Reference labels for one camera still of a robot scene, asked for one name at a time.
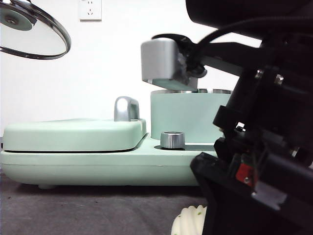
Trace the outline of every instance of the gray table surface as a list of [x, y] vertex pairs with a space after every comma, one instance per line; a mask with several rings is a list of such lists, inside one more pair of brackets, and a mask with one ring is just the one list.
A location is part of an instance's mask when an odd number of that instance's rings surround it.
[[62, 186], [42, 190], [1, 174], [1, 235], [169, 235], [199, 187]]

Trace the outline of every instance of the screw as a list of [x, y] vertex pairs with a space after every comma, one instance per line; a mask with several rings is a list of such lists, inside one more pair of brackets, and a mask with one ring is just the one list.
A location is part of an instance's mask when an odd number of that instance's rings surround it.
[[9, 24], [17, 24], [17, 22], [14, 19], [7, 19], [6, 20]]
[[257, 70], [257, 72], [256, 72], [256, 74], [255, 74], [255, 76], [254, 76], [254, 78], [255, 78], [255, 79], [260, 79], [260, 78], [262, 78], [263, 74], [264, 74], [264, 71], [263, 71], [263, 70]]
[[277, 85], [281, 85], [284, 81], [284, 77], [280, 74], [276, 75], [274, 83]]
[[248, 184], [250, 182], [250, 177], [245, 177], [245, 184]]

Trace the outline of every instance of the silver handle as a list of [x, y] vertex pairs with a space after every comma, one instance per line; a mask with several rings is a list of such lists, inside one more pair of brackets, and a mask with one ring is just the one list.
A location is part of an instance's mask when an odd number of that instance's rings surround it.
[[139, 119], [138, 101], [127, 96], [117, 98], [114, 107], [114, 121], [131, 121], [131, 119]]

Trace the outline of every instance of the black cable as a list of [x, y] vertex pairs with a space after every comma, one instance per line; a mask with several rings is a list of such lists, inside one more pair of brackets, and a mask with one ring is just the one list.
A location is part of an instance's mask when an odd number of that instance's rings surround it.
[[214, 39], [217, 39], [227, 33], [238, 32], [240, 30], [251, 29], [260, 27], [278, 27], [290, 28], [292, 31], [301, 31], [303, 28], [306, 30], [311, 29], [313, 33], [313, 17], [259, 17], [252, 18], [244, 21], [229, 24], [225, 27], [215, 30], [213, 33], [204, 37], [189, 53], [187, 58], [188, 70], [191, 71], [196, 68], [201, 60], [201, 52], [205, 47]]

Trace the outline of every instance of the white plastic part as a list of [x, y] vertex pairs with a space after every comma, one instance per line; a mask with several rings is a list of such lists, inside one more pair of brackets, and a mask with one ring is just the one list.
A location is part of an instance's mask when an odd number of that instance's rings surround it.
[[201, 235], [205, 214], [206, 207], [202, 205], [182, 209], [173, 222], [171, 235]]
[[79, 19], [82, 21], [102, 20], [102, 0], [79, 0]]

